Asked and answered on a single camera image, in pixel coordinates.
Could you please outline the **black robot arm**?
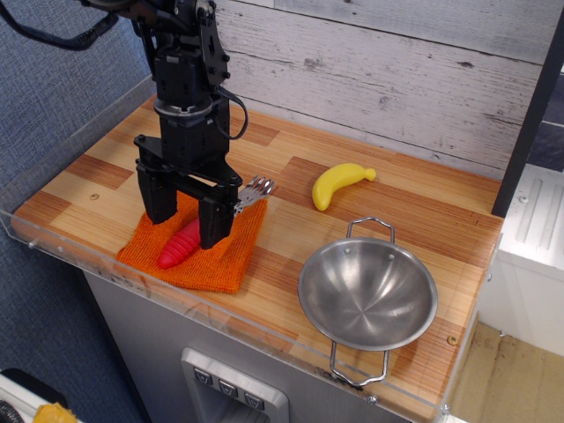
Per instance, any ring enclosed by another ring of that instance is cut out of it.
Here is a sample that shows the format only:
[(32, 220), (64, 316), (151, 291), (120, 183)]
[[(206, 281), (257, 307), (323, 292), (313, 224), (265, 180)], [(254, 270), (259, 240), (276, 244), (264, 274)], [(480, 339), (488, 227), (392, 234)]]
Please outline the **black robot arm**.
[(241, 177), (227, 164), (235, 136), (223, 88), (229, 55), (219, 40), (213, 1), (90, 1), (129, 19), (141, 38), (152, 79), (160, 136), (139, 135), (138, 185), (154, 224), (177, 212), (178, 193), (198, 201), (199, 234), (210, 249), (231, 232)]

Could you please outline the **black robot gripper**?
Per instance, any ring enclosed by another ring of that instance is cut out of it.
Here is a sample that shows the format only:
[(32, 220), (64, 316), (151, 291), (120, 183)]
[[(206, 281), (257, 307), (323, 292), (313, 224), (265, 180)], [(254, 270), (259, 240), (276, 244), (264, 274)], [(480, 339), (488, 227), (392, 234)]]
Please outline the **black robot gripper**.
[(229, 152), (229, 106), (206, 99), (182, 108), (156, 99), (160, 136), (139, 135), (137, 180), (145, 212), (161, 224), (177, 212), (177, 193), (199, 201), (200, 246), (211, 249), (225, 239), (233, 224), (241, 177), (226, 163)]

